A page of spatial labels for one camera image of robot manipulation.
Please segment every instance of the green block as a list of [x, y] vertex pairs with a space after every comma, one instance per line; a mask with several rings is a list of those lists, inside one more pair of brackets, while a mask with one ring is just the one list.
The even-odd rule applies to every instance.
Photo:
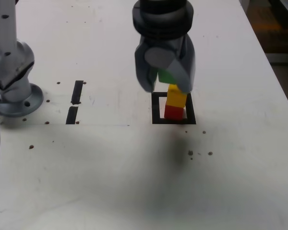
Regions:
[[159, 82], [172, 84], [172, 85], [177, 84], [175, 79], [172, 77], [172, 75], [166, 70], [159, 69], [158, 76], [159, 76]]

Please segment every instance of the white table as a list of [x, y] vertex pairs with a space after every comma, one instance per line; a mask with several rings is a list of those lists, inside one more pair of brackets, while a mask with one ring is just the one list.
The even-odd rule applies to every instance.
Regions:
[[[192, 0], [189, 126], [152, 125], [134, 3], [18, 3], [50, 103], [0, 120], [0, 230], [288, 230], [288, 101], [239, 1]], [[76, 80], [80, 124], [66, 125]]]

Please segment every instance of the yellow block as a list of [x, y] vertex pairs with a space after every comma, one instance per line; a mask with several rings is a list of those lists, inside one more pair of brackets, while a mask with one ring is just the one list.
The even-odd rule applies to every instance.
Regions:
[[187, 102], [187, 95], [182, 93], [177, 85], [169, 85], [167, 105], [184, 108]]

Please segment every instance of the red block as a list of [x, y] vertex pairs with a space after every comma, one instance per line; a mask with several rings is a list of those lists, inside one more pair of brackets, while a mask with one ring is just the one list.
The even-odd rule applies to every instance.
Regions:
[[164, 118], [168, 120], [181, 121], [183, 119], [183, 108], [165, 105]]

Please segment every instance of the metal base plate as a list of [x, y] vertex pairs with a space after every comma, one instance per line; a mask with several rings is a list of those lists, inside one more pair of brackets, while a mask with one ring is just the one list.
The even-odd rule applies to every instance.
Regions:
[[8, 117], [20, 117], [34, 112], [44, 100], [42, 90], [31, 84], [32, 94], [25, 100], [11, 103], [2, 100], [0, 95], [0, 115]]

